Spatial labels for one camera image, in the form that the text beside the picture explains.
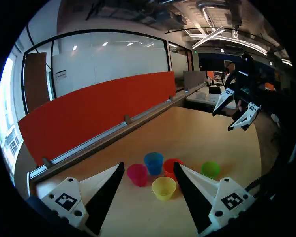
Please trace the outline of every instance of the glass wall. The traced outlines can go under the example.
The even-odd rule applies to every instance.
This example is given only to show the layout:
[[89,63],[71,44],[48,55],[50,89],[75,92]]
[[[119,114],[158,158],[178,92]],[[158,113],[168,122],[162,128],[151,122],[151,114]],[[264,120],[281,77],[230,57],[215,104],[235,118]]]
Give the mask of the glass wall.
[[21,135],[15,128],[11,109],[13,65],[13,59],[8,58],[0,81],[0,145],[11,176],[14,173],[14,164],[22,141]]
[[163,40],[117,32],[94,32],[55,40],[56,96],[122,77],[168,71]]
[[183,72],[189,70],[187,50],[169,43],[172,71],[174,72],[176,91],[184,89]]

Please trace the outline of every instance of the wooden table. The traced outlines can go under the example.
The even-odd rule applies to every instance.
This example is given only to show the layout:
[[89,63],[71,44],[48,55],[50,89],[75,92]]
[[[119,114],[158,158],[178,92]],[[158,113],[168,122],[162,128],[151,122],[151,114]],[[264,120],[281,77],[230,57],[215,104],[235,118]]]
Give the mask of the wooden table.
[[[147,124],[93,156],[39,183],[39,197],[46,195],[66,177],[78,181],[119,162],[125,169],[144,163],[147,153],[160,152],[164,160],[179,158],[196,171],[209,160],[221,166],[216,180],[230,176],[244,188],[261,175],[261,159],[254,124],[244,132],[227,131],[230,117],[172,107]],[[149,185],[134,186],[126,172],[102,226],[106,236],[196,236],[197,231],[183,195],[177,190],[169,201],[159,201]]]
[[[190,96],[186,98],[187,101],[192,101],[192,102],[197,102],[197,103],[204,103],[208,105],[216,105],[218,98],[217,99],[211,99],[210,94],[209,94],[209,89],[208,87],[202,87],[198,91],[194,92]],[[235,109],[236,108],[236,103],[235,101],[231,101],[225,108],[228,109]]]

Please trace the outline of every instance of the pink cup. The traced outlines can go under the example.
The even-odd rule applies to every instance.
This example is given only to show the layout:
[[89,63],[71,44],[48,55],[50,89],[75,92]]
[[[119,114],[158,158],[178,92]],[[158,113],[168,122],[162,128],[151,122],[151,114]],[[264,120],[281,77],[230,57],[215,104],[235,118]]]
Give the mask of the pink cup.
[[128,167],[127,176],[138,187],[144,187],[147,183],[147,169],[142,164],[133,164]]

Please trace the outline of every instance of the blue cup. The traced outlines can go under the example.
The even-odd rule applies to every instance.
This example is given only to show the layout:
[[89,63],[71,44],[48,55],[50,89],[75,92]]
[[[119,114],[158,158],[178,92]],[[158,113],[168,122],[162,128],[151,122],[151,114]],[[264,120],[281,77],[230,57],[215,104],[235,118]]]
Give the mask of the blue cup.
[[152,152],[145,155],[145,165],[151,175],[158,175],[161,173],[163,156],[158,152]]

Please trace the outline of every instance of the plastic cup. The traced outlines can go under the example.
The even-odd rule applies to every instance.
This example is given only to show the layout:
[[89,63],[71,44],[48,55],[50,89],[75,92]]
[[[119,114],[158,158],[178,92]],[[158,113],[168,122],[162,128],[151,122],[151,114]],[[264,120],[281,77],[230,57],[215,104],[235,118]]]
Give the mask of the plastic cup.
[[138,187],[144,187],[147,184],[147,169],[142,164],[133,164],[127,169],[127,176]]
[[214,179],[220,172],[220,166],[214,161],[207,161],[202,165],[201,174]]
[[159,175],[162,170],[163,156],[158,152],[145,155],[144,162],[151,175]]
[[160,177],[152,183],[152,191],[157,199],[166,201],[169,200],[176,189],[176,183],[172,178]]
[[169,178],[172,178],[176,181],[176,177],[173,171],[173,166],[175,161],[179,162],[183,165],[183,162],[179,159],[168,159],[163,163],[163,170],[165,171],[165,175]]

